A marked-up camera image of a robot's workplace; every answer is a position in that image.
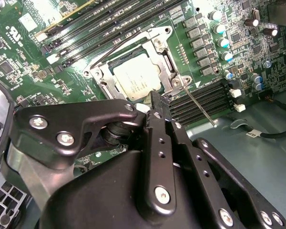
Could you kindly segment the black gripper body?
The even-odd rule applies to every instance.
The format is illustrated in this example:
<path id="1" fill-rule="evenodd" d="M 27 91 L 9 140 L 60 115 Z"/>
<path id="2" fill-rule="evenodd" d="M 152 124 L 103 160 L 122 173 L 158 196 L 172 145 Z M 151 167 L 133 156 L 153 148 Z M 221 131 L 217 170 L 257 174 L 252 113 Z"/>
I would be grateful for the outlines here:
<path id="1" fill-rule="evenodd" d="M 174 167 L 177 209 L 161 225 L 141 217 L 139 151 L 122 153 L 59 188 L 47 201 L 41 229 L 210 229 L 194 205 L 183 171 Z"/>

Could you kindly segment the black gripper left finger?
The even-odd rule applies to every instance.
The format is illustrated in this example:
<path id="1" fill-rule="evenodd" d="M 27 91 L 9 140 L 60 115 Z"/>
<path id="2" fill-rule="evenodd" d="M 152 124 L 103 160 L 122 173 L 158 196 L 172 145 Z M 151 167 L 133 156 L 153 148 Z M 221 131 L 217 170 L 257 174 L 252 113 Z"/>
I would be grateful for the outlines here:
<path id="1" fill-rule="evenodd" d="M 122 153 L 139 151 L 136 208 L 141 217 L 170 217 L 176 188 L 161 99 L 150 92 L 138 105 L 114 99 L 20 109 L 10 132 L 9 166 L 43 211 L 59 188 Z"/>

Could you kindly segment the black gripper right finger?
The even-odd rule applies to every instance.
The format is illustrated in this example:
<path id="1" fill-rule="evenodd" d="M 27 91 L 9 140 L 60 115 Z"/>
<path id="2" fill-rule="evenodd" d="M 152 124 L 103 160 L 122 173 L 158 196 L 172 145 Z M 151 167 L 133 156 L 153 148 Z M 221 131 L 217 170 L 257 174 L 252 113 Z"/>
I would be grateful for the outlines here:
<path id="1" fill-rule="evenodd" d="M 203 138 L 190 140 L 161 99 L 177 168 L 176 215 L 164 229 L 286 229 L 281 213 Z"/>

